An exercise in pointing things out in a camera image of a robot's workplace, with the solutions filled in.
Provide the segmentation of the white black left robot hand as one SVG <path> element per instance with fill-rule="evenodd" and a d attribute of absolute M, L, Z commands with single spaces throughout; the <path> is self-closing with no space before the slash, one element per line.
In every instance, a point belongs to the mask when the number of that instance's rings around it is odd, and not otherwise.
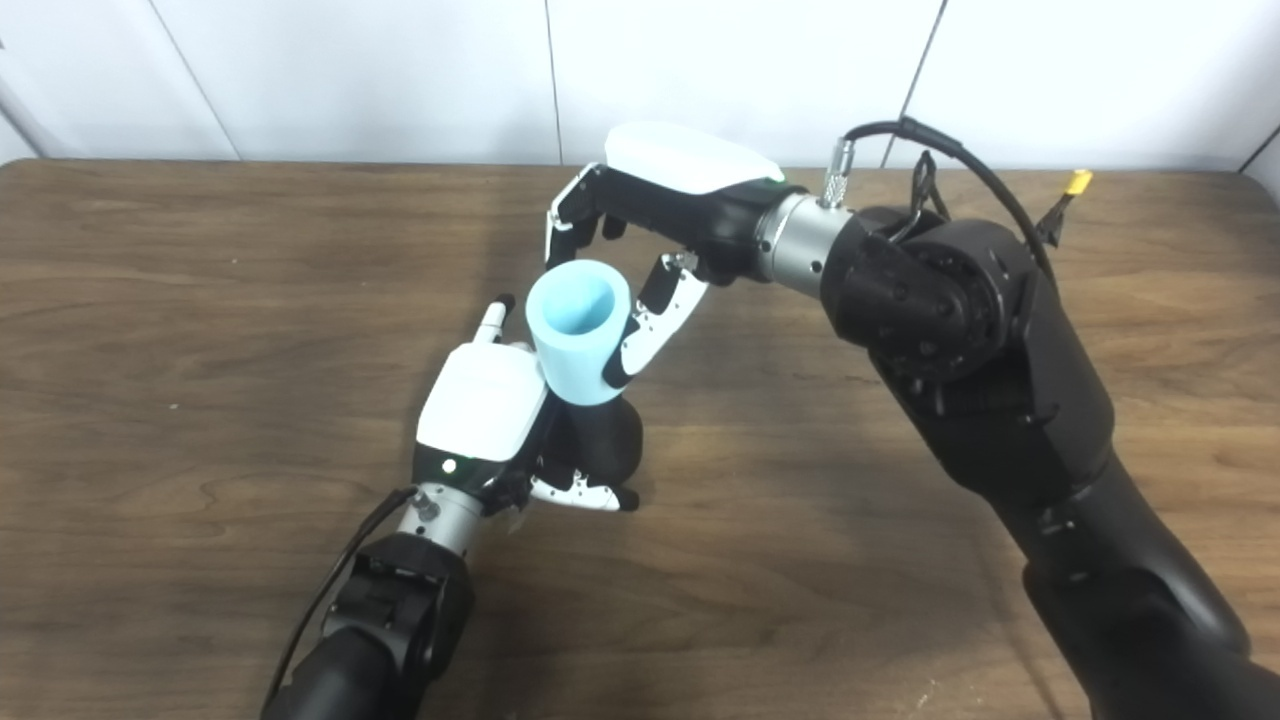
<path fill-rule="evenodd" d="M 481 518 L 531 501 L 634 512 L 628 482 L 643 459 L 643 420 L 623 396 L 566 402 L 547 383 L 534 350 L 503 342 L 516 301 L 500 293 L 471 341 L 447 356 L 415 429 L 412 482 L 452 489 Z"/>

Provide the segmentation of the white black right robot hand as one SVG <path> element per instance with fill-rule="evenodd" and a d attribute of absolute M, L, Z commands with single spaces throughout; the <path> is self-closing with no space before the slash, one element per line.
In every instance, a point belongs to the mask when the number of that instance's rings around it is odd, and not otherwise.
<path fill-rule="evenodd" d="M 801 193 L 774 161 L 739 143 L 663 122 L 614 127 L 604 160 L 582 168 L 547 210 L 547 272 L 527 323 L 549 387 L 582 406 L 617 397 L 710 287 L 764 279 L 765 219 Z M 676 245 L 637 295 L 611 266 L 577 256 L 631 227 Z"/>

